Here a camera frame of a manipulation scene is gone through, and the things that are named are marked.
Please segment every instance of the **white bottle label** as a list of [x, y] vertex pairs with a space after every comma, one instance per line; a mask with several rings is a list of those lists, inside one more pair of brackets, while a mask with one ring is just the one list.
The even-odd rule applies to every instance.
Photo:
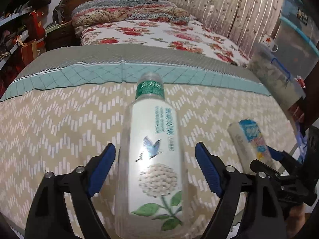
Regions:
[[129, 213], [147, 234], [182, 228], [182, 162], [177, 114], [165, 101], [133, 105], [129, 152]]

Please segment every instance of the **floral bedsheet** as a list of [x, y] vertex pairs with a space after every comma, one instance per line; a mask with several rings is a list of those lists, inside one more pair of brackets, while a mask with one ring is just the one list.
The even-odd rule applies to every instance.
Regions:
[[104, 23], [84, 29], [81, 36], [81, 45], [121, 43], [185, 50], [241, 67], [249, 62], [235, 43], [195, 20], [187, 26], [150, 20]]

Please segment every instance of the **bed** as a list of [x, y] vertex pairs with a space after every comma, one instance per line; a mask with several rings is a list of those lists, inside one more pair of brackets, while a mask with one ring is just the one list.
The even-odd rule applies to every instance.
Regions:
[[[71, 20], [74, 9], [92, 1], [64, 0], [58, 9]], [[181, 19], [187, 16], [179, 13]], [[149, 19], [75, 24], [83, 27], [83, 46], [44, 53], [12, 82], [0, 100], [0, 211], [16, 228], [25, 229], [45, 172], [69, 173], [109, 142], [118, 151], [125, 107], [134, 100], [139, 77], [148, 71], [163, 77], [165, 98], [177, 109], [183, 127], [192, 215], [186, 238], [204, 231], [219, 201], [195, 160], [197, 142], [242, 171], [227, 128], [250, 118], [269, 146], [287, 152], [293, 148], [296, 139], [287, 117], [256, 76], [241, 67], [248, 58], [188, 17], [188, 25]], [[117, 172], [115, 161], [102, 190], [92, 198], [111, 238], [117, 238]], [[74, 233], [81, 236], [70, 196], [65, 199]], [[238, 211], [244, 204], [242, 195]]]
[[168, 1], [65, 0], [57, 10], [72, 20], [81, 45], [142, 44], [203, 54], [241, 67], [249, 61], [232, 41]]

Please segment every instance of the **green leaf illustration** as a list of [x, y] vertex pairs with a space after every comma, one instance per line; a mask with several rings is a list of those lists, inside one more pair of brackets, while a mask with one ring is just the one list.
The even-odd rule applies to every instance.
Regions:
[[178, 212], [182, 211], [182, 206], [180, 206], [176, 211], [175, 211], [175, 214], [176, 215]]
[[176, 207], [181, 202], [181, 191], [177, 192], [172, 198], [171, 198], [171, 206]]
[[158, 215], [158, 216], [152, 218], [152, 220], [155, 220], [155, 219], [167, 219], [167, 218], [169, 218], [169, 215]]
[[178, 224], [179, 224], [179, 221], [177, 219], [175, 219], [175, 218], [166, 220], [164, 222], [164, 224], [162, 225], [162, 227], [161, 227], [161, 231], [172, 230], [175, 227], [177, 227]]
[[149, 217], [154, 215], [159, 208], [160, 208], [159, 204], [147, 203], [139, 207], [138, 210], [132, 211], [132, 213], [138, 216]]

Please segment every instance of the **beige zigzag pattern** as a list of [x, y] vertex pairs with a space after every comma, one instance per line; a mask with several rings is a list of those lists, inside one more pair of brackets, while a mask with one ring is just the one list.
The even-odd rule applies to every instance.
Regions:
[[[86, 84], [80, 87], [33, 90], [0, 104], [0, 211], [25, 228], [32, 199], [45, 172], [56, 175], [86, 165], [113, 143], [117, 150], [125, 106], [134, 100], [135, 84]], [[192, 227], [186, 238], [205, 229], [219, 198], [210, 192], [195, 159], [194, 146], [202, 141], [225, 164], [242, 170], [227, 133], [230, 123], [255, 120], [269, 146], [290, 151], [293, 129], [272, 97], [223, 88], [165, 85], [166, 100], [178, 110], [185, 160], [189, 171]], [[114, 186], [117, 164], [100, 193], [93, 198], [110, 236], [114, 233]], [[82, 236], [71, 197], [66, 194], [74, 232]], [[243, 209], [240, 197], [238, 211]]]

